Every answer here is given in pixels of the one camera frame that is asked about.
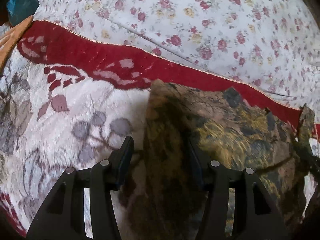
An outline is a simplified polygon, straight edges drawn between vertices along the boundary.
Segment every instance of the metal pin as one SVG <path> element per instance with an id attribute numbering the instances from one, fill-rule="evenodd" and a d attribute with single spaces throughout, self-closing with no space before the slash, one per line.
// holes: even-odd
<path id="1" fill-rule="evenodd" d="M 108 161 L 108 160 L 102 160 L 102 161 L 100 162 L 100 165 L 101 165 L 101 166 L 108 166 L 109 163 L 110 163 L 110 161 Z"/>
<path id="2" fill-rule="evenodd" d="M 218 167 L 220 165 L 220 163 L 218 161 L 211 161 L 210 164 L 213 167 Z"/>
<path id="3" fill-rule="evenodd" d="M 253 174 L 253 169 L 251 169 L 251 168 L 246 168 L 246 169 L 245 169 L 245 172 L 251 175 L 251 174 Z"/>
<path id="4" fill-rule="evenodd" d="M 74 170 L 75 170 L 74 168 L 69 167 L 66 169 L 66 174 L 71 174 L 71 173 L 73 173 Z"/>

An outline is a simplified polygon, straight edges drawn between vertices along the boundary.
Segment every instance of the blanket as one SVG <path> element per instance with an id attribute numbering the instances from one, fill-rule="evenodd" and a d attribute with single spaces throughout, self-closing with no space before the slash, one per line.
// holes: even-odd
<path id="1" fill-rule="evenodd" d="M 151 82 L 224 91 L 233 87 L 246 103 L 268 108 L 295 130 L 301 109 L 275 102 L 243 82 L 201 72 L 128 45 L 83 38 L 62 26 L 35 21 L 7 61 L 0 80 L 0 200 L 24 235 L 52 185 L 68 166 L 92 167 L 118 149 L 125 136 L 135 141 L 126 184 L 112 193 L 124 239 L 137 235 L 131 207 L 146 192 L 142 158 Z M 309 141 L 314 152 L 317 140 Z M 84 213 L 92 236 L 88 192 Z"/>

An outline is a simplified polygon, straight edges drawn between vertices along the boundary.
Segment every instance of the camouflage cloth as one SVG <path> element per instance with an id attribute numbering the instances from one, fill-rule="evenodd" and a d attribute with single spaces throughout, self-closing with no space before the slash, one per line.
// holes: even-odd
<path id="1" fill-rule="evenodd" d="M 312 120 L 304 119 L 301 134 L 311 132 L 313 121 L 314 115 Z M 233 88 L 205 92 L 157 80 L 151 86 L 146 123 L 147 194 L 136 199 L 130 215 L 132 229 L 142 239 L 196 236 L 207 195 L 191 177 L 184 151 L 187 135 L 227 168 L 253 168 L 289 231 L 300 223 L 308 166 L 296 154 L 295 145 L 308 143 L 308 138 L 295 142 L 291 127 L 267 109 L 249 106 Z M 226 235 L 232 231 L 230 202 Z"/>

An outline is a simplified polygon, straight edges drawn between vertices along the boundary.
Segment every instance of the teal bag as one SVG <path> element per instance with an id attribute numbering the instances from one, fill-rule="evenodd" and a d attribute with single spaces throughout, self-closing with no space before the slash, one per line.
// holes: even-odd
<path id="1" fill-rule="evenodd" d="M 38 7 L 38 0 L 9 0 L 7 2 L 7 10 L 11 25 L 15 26 L 30 15 L 33 15 Z"/>

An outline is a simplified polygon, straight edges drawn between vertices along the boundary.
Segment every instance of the silver screw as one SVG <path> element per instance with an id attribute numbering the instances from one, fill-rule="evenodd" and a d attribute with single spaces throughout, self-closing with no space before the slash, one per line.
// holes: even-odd
<path id="1" fill-rule="evenodd" d="M 110 163 L 110 161 L 108 161 L 108 160 L 102 160 L 102 161 L 100 162 L 100 165 L 101 165 L 101 166 L 108 166 L 109 163 Z"/>
<path id="2" fill-rule="evenodd" d="M 73 173 L 74 170 L 75 170 L 74 168 L 69 167 L 69 168 L 66 169 L 66 174 Z"/>
<path id="3" fill-rule="evenodd" d="M 220 163 L 218 161 L 211 161 L 210 164 L 213 167 L 218 167 L 220 165 Z"/>
<path id="4" fill-rule="evenodd" d="M 245 169 L 245 172 L 251 175 L 251 174 L 253 174 L 253 169 L 251 169 L 251 168 L 246 168 L 246 169 Z"/>

